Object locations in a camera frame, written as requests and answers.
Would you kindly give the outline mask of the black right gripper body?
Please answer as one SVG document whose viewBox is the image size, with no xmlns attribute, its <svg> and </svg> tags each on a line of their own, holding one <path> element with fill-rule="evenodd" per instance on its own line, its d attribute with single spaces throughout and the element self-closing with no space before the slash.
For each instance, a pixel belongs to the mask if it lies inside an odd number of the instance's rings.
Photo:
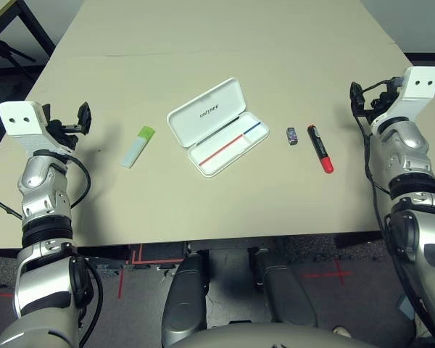
<svg viewBox="0 0 435 348">
<path fill-rule="evenodd" d="M 385 113 L 399 96 L 398 88 L 392 85 L 386 87 L 386 91 L 381 92 L 377 99 L 370 105 L 375 113 Z"/>
</svg>

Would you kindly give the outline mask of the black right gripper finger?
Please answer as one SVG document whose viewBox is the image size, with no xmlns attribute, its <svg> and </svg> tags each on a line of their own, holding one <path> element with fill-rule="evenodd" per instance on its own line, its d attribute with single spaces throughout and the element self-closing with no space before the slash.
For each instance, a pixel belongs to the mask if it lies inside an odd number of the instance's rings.
<svg viewBox="0 0 435 348">
<path fill-rule="evenodd" d="M 357 82 L 351 82 L 349 89 L 350 107 L 353 115 L 364 115 L 365 98 L 363 88 Z"/>
</svg>

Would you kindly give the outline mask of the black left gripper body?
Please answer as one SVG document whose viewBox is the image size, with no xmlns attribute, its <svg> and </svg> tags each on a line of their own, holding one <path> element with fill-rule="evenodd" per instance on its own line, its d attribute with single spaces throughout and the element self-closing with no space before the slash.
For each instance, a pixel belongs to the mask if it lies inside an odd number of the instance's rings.
<svg viewBox="0 0 435 348">
<path fill-rule="evenodd" d="M 79 117 L 78 123 L 73 125 L 63 125 L 60 120 L 50 120 L 46 129 L 52 138 L 69 149 L 76 147 L 78 142 L 76 133 L 86 134 L 86 124 L 82 117 Z"/>
</svg>

